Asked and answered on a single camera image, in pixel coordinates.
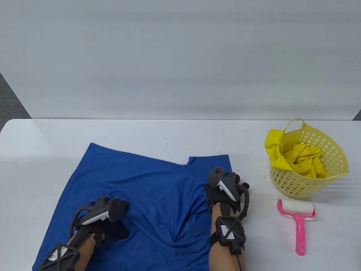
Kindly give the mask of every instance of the lint roller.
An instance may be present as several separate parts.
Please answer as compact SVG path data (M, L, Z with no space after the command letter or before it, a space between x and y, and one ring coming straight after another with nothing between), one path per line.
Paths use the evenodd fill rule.
M296 221L296 253L304 256L306 252L305 219L316 217L313 204L304 201L279 199L277 209L282 215L290 215Z

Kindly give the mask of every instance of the blue fabric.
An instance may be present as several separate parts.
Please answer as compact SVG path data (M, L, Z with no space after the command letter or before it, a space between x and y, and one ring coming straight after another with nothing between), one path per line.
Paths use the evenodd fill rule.
M66 185L40 247L34 271L58 243L68 242L75 211L99 196L130 203L122 219L130 237L97 253L87 271L209 270L211 216L203 185L228 155L190 157L178 165L91 143Z

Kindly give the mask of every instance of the white table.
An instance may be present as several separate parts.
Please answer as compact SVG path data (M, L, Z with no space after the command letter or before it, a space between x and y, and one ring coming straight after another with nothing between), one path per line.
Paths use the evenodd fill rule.
M306 256L276 208L264 140L286 121L11 120L0 133L0 270L30 270L57 201L90 142L174 163L228 154L251 188L244 220L248 271L361 270L361 122L309 121L348 157L350 174L310 198Z

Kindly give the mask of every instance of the gray carpet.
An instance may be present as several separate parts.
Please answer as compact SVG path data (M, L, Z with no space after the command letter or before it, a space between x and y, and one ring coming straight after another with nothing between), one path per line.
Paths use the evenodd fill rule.
M30 116L0 73L0 131L11 119L30 119ZM361 110L353 120L361 120Z

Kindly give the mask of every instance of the sticker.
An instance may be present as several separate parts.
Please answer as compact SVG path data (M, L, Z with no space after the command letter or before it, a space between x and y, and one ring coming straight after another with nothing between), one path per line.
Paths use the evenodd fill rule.
M64 253L68 250L68 248L62 246L60 249L60 257L63 257ZM56 249L51 256L48 258L48 260L56 261L58 259L58 249Z
M223 233L223 236L226 236L226 234L228 233L229 231L229 228L225 225L221 225L221 229L222 229L222 233ZM233 235L233 232L231 232L228 236L227 236L227 239L234 239L234 235Z

